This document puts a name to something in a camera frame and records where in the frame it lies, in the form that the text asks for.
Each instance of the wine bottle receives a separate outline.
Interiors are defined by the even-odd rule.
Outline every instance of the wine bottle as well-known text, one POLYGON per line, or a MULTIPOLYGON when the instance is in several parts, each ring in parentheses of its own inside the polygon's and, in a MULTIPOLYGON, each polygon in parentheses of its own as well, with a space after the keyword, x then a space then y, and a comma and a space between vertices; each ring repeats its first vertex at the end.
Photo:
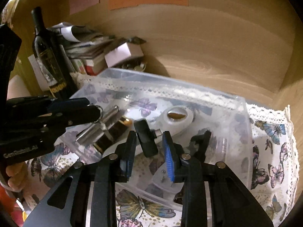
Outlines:
POLYGON ((69 75, 56 35, 45 28, 40 7, 34 8, 31 14, 36 33, 34 49, 50 91, 60 100, 68 99, 77 91, 77 87, 69 75))

